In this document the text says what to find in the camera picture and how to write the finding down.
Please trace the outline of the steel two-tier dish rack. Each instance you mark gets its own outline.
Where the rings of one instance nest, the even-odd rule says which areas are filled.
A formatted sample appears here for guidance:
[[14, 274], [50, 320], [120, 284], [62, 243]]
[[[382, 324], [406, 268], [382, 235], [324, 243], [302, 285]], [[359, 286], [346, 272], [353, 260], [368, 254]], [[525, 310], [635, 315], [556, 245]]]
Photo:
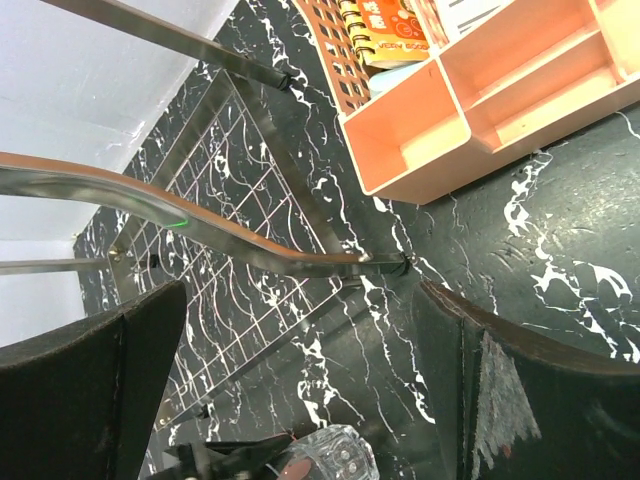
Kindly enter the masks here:
[[[278, 144], [277, 132], [250, 86], [255, 80], [279, 91], [288, 90], [290, 74], [229, 52], [220, 45], [118, 1], [58, 1], [56, 7], [137, 38], [169, 48], [221, 71], [185, 124], [149, 183], [97, 167], [34, 156], [2, 153], [1, 192], [4, 195], [73, 200], [128, 213], [129, 220], [107, 258], [120, 294], [125, 281], [117, 262], [124, 261], [134, 236], [144, 223], [155, 224], [223, 254], [230, 261], [291, 278], [328, 278], [339, 289], [327, 303], [345, 299], [370, 275], [402, 275], [409, 261], [402, 253], [345, 253], [327, 224], [289, 153]], [[169, 190], [178, 165], [186, 162], [204, 135], [205, 115], [218, 112], [228, 97], [244, 102], [272, 152], [273, 166], [283, 177], [293, 201], [308, 221], [320, 249], [300, 252], [267, 239]]]

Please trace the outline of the white medicine box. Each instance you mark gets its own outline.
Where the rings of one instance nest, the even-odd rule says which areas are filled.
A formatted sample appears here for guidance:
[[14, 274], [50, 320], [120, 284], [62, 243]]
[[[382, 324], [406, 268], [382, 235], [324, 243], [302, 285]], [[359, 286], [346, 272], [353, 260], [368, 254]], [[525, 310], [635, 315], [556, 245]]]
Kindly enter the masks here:
[[486, 21], [508, 0], [434, 0], [427, 1], [429, 14], [435, 16], [435, 33], [440, 46], [454, 42]]

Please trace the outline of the orange plastic file organizer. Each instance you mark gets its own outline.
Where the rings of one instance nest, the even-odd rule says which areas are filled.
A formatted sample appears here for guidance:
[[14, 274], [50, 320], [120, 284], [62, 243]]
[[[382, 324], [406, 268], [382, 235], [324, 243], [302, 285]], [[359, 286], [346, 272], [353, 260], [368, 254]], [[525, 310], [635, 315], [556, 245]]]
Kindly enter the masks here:
[[300, 1], [364, 194], [426, 204], [639, 99], [635, 1], [511, 1], [372, 95], [336, 1]]

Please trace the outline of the yellow striped box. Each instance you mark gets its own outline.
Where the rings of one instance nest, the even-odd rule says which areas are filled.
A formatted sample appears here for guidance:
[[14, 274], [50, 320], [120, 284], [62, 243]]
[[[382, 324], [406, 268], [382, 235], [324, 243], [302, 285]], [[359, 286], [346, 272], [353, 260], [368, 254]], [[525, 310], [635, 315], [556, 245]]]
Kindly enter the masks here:
[[429, 42], [409, 1], [340, 0], [338, 8], [362, 65], [393, 69], [429, 58]]

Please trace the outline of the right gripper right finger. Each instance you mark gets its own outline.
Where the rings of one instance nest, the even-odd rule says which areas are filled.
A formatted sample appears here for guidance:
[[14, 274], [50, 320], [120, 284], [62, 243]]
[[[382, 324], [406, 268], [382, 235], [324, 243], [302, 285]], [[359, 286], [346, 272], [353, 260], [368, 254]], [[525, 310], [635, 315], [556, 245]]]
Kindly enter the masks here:
[[635, 479], [639, 367], [563, 344], [429, 281], [412, 297], [448, 479]]

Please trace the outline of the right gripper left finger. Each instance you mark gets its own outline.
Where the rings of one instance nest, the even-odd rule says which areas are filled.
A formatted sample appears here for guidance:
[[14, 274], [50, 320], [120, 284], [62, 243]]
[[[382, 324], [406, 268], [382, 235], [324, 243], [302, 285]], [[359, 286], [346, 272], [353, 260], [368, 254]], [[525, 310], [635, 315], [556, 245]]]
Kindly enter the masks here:
[[2, 478], [137, 478], [187, 304], [171, 281], [3, 347]]

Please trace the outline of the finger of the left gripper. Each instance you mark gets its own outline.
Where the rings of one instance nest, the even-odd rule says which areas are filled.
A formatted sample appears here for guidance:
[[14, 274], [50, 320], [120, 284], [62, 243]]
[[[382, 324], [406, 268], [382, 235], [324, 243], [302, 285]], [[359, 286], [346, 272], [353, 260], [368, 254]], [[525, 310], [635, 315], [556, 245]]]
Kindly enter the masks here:
[[180, 444], [165, 451], [174, 464], [160, 479], [276, 479], [275, 461], [290, 445], [281, 433], [258, 441]]

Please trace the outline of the clear glass cup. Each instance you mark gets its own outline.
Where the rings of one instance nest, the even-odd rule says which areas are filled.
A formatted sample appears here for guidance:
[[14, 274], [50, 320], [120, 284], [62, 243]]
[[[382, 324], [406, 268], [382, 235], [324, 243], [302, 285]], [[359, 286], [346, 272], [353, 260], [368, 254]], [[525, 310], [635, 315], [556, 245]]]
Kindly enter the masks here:
[[352, 426], [341, 424], [294, 440], [269, 469], [276, 479], [380, 479], [370, 444]]

